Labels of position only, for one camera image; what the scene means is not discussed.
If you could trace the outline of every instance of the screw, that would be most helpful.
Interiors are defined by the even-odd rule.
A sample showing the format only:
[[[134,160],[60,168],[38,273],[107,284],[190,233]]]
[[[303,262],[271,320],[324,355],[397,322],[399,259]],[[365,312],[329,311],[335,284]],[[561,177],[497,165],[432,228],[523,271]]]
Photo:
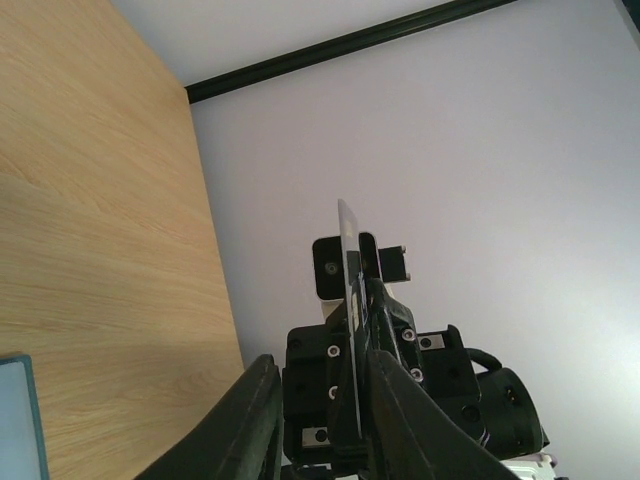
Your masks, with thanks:
[[[407,342],[413,342],[416,339],[416,332],[414,332],[410,328],[407,328],[402,332],[402,339],[406,340]]]
[[[316,432],[316,442],[324,443],[328,439],[327,431],[325,429],[318,430]]]
[[[422,376],[422,370],[420,370],[419,368],[412,368],[411,376],[418,383],[421,383],[422,380],[424,380],[424,377]]]
[[[327,355],[329,355],[329,358],[339,357],[340,347],[338,347],[337,345],[331,345],[329,348],[327,348]]]
[[[328,262],[324,264],[324,271],[329,275],[335,275],[338,273],[338,264],[334,262]]]

